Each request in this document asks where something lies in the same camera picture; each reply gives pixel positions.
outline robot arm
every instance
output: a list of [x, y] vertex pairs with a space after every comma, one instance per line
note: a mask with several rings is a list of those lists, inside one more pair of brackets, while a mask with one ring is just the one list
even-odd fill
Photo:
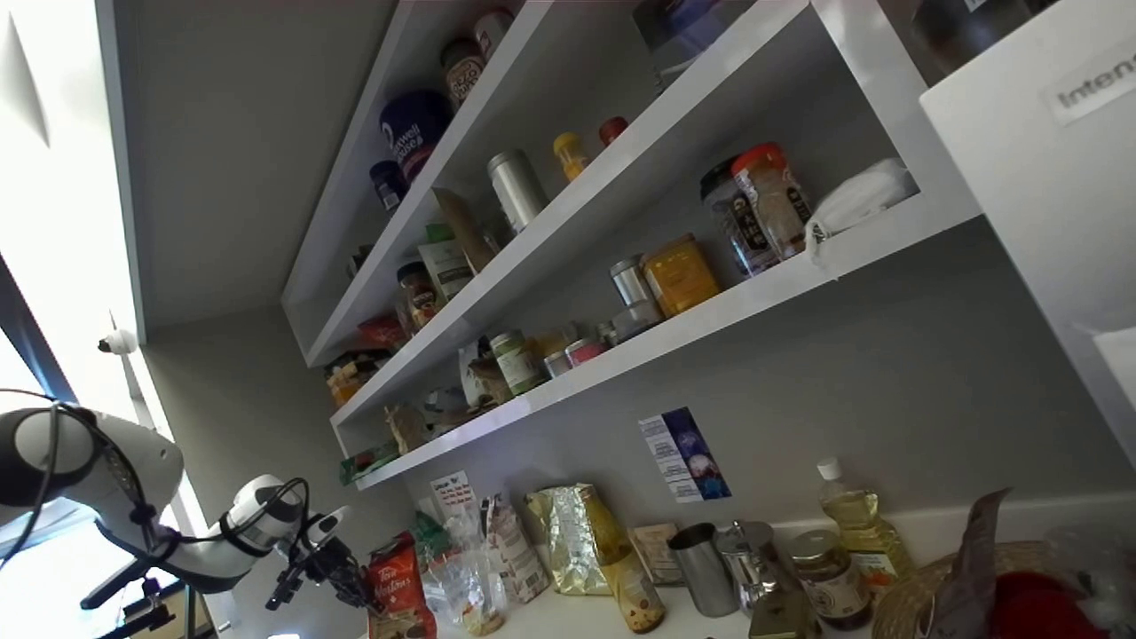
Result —
[[287, 604], [303, 574], [330, 584], [350, 607], [369, 607], [362, 570], [335, 538], [343, 510], [310, 514], [305, 481], [257, 476], [207, 538], [181, 538], [160, 527], [160, 510], [175, 502], [181, 476], [181, 450], [134, 422], [71, 405], [0, 411], [0, 503], [83, 502], [100, 510], [100, 532], [134, 558], [86, 607], [100, 607], [121, 586], [143, 579], [147, 570], [168, 570], [199, 593], [225, 593], [273, 551], [287, 558], [287, 570], [270, 607]]

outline oil bottle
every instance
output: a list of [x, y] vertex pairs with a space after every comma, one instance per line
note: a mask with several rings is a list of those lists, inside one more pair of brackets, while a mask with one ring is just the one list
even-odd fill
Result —
[[881, 593], [913, 572], [903, 532], [881, 514], [881, 494], [845, 483], [838, 457], [816, 464], [823, 481], [823, 514], [838, 521], [842, 551], [851, 555], [871, 590]]

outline ceiling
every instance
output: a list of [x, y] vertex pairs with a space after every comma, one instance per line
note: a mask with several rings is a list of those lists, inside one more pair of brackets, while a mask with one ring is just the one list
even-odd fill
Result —
[[118, 0], [143, 314], [281, 301], [393, 0]]

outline yellow bottle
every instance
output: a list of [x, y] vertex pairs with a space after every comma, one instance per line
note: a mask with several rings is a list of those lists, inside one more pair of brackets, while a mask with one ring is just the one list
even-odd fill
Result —
[[842, 551], [851, 555], [872, 593], [913, 572], [903, 532], [881, 514], [881, 494], [845, 483], [838, 457], [816, 464], [823, 481], [823, 514], [838, 521]]

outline wall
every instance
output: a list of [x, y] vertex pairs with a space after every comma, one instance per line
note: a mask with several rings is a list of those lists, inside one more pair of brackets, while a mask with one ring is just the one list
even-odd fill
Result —
[[[277, 310], [152, 336], [147, 358], [208, 521], [258, 473], [305, 476], [311, 509], [350, 503], [354, 521], [343, 527], [343, 540], [358, 558], [369, 558], [409, 514], [393, 487], [362, 499], [338, 487], [323, 384], [303, 366]], [[311, 584], [270, 615], [261, 604], [281, 570], [281, 558], [258, 562], [233, 598], [212, 607], [215, 629], [233, 626], [225, 639], [261, 639], [277, 629], [310, 631], [305, 639], [358, 639], [362, 610]]]
[[[673, 509], [635, 422], [687, 405], [736, 499]], [[1131, 491], [1136, 476], [1001, 255], [968, 224], [416, 473], [524, 494], [597, 481], [628, 521], [816, 514], [848, 456], [890, 509]]]

